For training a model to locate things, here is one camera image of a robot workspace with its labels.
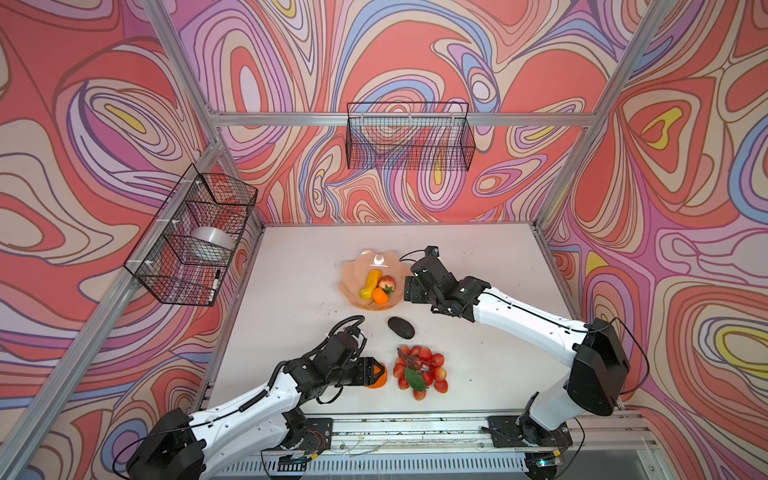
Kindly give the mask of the large fake orange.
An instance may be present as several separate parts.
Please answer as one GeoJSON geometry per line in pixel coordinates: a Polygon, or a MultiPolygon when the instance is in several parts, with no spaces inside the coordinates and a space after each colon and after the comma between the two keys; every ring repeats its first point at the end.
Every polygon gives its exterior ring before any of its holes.
{"type": "Polygon", "coordinates": [[[384,364],[375,359],[371,359],[366,367],[367,388],[378,389],[387,383],[388,373],[384,364]]]}

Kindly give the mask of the small fake tangerine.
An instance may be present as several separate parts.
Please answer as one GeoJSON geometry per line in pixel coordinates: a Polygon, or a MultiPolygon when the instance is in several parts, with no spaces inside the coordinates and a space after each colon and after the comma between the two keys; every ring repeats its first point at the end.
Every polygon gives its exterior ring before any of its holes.
{"type": "Polygon", "coordinates": [[[371,295],[372,300],[376,305],[385,305],[389,301],[389,295],[386,290],[384,290],[381,287],[376,287],[372,291],[371,295]]]}

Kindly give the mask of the dark fake avocado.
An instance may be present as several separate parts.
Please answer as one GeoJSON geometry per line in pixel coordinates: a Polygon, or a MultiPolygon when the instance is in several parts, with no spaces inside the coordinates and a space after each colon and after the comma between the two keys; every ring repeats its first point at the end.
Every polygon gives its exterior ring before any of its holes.
{"type": "Polygon", "coordinates": [[[407,320],[393,316],[387,321],[388,327],[400,338],[410,340],[415,336],[414,326],[407,320]]]}

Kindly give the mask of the yellow orange fake squash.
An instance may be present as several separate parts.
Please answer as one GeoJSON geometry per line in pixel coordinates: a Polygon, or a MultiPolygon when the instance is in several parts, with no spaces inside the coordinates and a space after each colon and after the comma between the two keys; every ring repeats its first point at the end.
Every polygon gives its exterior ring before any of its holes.
{"type": "Polygon", "coordinates": [[[359,292],[359,296],[363,300],[371,300],[372,291],[378,287],[378,282],[383,276],[379,269],[372,269],[368,272],[365,284],[359,292]]]}

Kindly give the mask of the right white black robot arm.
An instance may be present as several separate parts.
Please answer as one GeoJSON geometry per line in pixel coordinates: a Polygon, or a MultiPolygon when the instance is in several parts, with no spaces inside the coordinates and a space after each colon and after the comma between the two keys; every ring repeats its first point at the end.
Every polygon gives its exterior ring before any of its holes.
{"type": "Polygon", "coordinates": [[[436,247],[410,266],[404,299],[425,304],[433,314],[494,328],[548,355],[564,368],[548,388],[534,392],[514,418],[519,442],[556,446],[567,422],[587,413],[609,417],[617,409],[630,373],[630,361],[616,329],[617,319],[584,322],[553,314],[503,293],[474,276],[456,278],[436,247]]]}

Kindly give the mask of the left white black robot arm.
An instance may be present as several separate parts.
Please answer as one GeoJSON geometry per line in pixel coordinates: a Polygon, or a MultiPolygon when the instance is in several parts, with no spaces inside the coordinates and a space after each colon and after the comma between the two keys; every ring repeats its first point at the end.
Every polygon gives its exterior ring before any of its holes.
{"type": "Polygon", "coordinates": [[[262,385],[215,407],[163,415],[135,442],[122,479],[212,479],[226,468],[264,451],[287,452],[307,463],[331,445],[333,422],[306,417],[302,405],[322,404],[333,388],[369,387],[384,366],[363,354],[362,315],[334,325],[312,350],[279,362],[262,385]]]}

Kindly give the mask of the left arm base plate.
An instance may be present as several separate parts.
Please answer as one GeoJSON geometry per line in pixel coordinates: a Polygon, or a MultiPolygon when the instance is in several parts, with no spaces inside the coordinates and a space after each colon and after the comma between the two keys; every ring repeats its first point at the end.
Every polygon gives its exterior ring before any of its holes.
{"type": "Polygon", "coordinates": [[[332,446],[332,434],[332,418],[309,418],[302,424],[293,425],[286,438],[268,452],[299,452],[304,456],[320,454],[332,446]]]}

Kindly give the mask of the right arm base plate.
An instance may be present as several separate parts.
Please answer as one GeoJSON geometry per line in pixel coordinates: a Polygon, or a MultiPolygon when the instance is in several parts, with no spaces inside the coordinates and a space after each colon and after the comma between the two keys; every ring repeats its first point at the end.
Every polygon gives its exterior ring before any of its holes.
{"type": "Polygon", "coordinates": [[[545,430],[528,418],[518,416],[489,416],[483,431],[491,436],[495,448],[534,448],[565,451],[573,445],[565,423],[555,430],[545,430]]]}

